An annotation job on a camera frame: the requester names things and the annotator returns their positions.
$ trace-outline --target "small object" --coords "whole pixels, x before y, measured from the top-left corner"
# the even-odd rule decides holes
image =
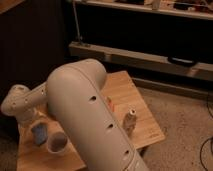
[[[136,121],[137,121],[136,111],[131,109],[125,115],[122,125],[128,137],[132,135],[132,132],[135,129]]]
[[[38,123],[31,129],[34,142],[37,146],[44,144],[47,141],[47,124],[46,123]]]
[[[111,109],[111,111],[114,112],[115,106],[114,106],[114,104],[112,103],[112,99],[111,99],[110,97],[107,96],[107,97],[106,97],[106,102],[107,102],[109,108]]]
[[[50,154],[64,155],[68,145],[68,137],[64,132],[55,132],[49,136],[46,147]]]

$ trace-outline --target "floor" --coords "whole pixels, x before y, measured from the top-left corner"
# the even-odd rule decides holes
[[[139,91],[166,135],[166,140],[149,146],[144,155],[150,171],[203,171],[199,150],[213,136],[213,118],[206,102],[143,88]],[[209,144],[202,157],[208,171],[213,171]],[[15,171],[16,159],[17,144],[0,130],[0,171]]]

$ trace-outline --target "white object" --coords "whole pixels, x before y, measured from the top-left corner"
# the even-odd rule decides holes
[[[47,151],[50,154],[64,155],[68,151],[68,137],[64,132],[52,133],[46,142]]]
[[[126,134],[130,137],[132,135],[133,130],[135,129],[137,121],[136,111],[130,109],[129,112],[124,116],[123,119],[123,129],[125,130]]]
[[[1,110],[16,116],[47,101],[90,171],[147,171],[100,94],[105,80],[105,68],[96,60],[63,65],[41,86],[20,97],[9,94]]]

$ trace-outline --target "hole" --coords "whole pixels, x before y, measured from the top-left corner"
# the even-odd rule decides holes
[[[114,127],[113,124],[110,124],[108,127],[107,127],[107,132],[110,132],[112,130],[112,128]]]
[[[92,97],[89,99],[89,102],[90,102],[90,103],[92,103],[92,102],[94,102],[94,101],[96,101],[96,96],[92,96]]]
[[[126,160],[129,156],[129,150],[126,150],[125,153],[124,153],[124,160]]]

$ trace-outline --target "metal bar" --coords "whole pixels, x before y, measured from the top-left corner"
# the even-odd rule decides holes
[[[184,67],[168,62],[165,56],[152,55],[123,49],[109,48],[91,44],[79,45],[72,42],[69,45],[71,56],[95,58],[100,61],[122,64],[162,73],[213,81],[213,64],[197,63],[193,67]]]

